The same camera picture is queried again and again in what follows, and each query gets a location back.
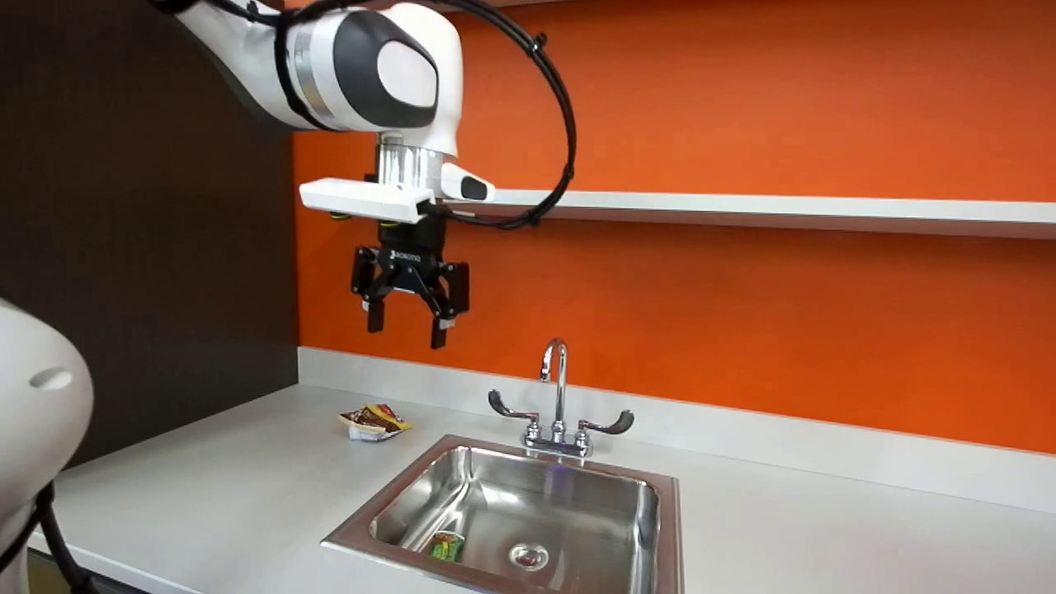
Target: faucet spout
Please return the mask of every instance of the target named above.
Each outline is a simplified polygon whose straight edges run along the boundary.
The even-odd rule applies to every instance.
[[[542,353],[537,376],[558,386],[550,441],[562,441],[564,440],[564,388],[569,388],[569,342],[562,337],[555,337],[549,342],[549,348]]]

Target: orange wall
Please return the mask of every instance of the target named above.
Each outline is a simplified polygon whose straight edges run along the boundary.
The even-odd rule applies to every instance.
[[[564,0],[550,32],[580,115],[578,189],[1056,198],[1056,2]],[[534,71],[461,23],[461,161],[549,183],[558,115]],[[364,175],[373,138],[298,134],[298,177]],[[390,297],[347,293],[369,221],[298,210],[308,346],[572,378],[1056,451],[1056,239],[546,221],[451,227],[472,311],[446,348]]]

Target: faucet handle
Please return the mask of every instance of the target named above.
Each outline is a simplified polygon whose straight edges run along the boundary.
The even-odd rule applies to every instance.
[[[593,425],[593,423],[580,419],[580,433],[590,428],[590,433],[622,436],[622,433],[628,433],[632,425],[635,425],[635,413],[632,413],[632,410],[625,410],[622,419],[611,423],[611,425]]]
[[[501,403],[501,392],[498,392],[498,388],[487,392],[487,406],[493,406],[498,415],[537,423],[537,413],[514,413],[514,410],[509,410],[509,406]]]

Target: sink drain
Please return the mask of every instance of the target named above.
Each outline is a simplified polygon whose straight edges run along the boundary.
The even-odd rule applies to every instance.
[[[519,568],[519,572],[542,572],[550,563],[550,551],[546,543],[534,543],[534,540],[522,540],[509,551],[509,562]]]

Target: sink rim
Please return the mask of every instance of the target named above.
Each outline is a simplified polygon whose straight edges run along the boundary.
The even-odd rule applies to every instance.
[[[438,463],[446,451],[468,444],[468,450],[486,450],[486,451],[498,451],[498,456],[511,456],[511,457],[525,457],[525,463],[537,463],[537,466],[569,466],[569,468],[580,468],[590,476],[611,476],[611,479],[632,479],[632,481],[648,481],[661,500],[661,543],[656,543],[656,590],[683,590],[683,527],[679,527],[679,488],[672,476],[656,476],[656,473],[640,473],[640,468],[628,468],[628,466],[605,466],[605,463],[590,463],[590,457],[569,457],[569,456],[549,456],[549,451],[525,451],[514,444],[498,444],[498,441],[486,441],[486,440],[468,440],[468,436],[443,436],[435,440],[425,451],[418,451],[409,466],[402,466],[379,490],[373,490],[342,524],[337,524],[328,533],[328,543],[333,549],[347,549],[347,551],[360,551],[379,562],[393,562],[432,576],[446,576],[464,587],[486,587],[486,590],[511,590],[519,583],[511,583],[501,573],[487,573],[480,568],[464,568],[464,563],[443,563],[432,562],[428,553],[415,553],[405,549],[395,549],[390,540],[379,540],[369,533],[369,520],[405,488],[413,485],[415,476],[423,476],[432,463]]]

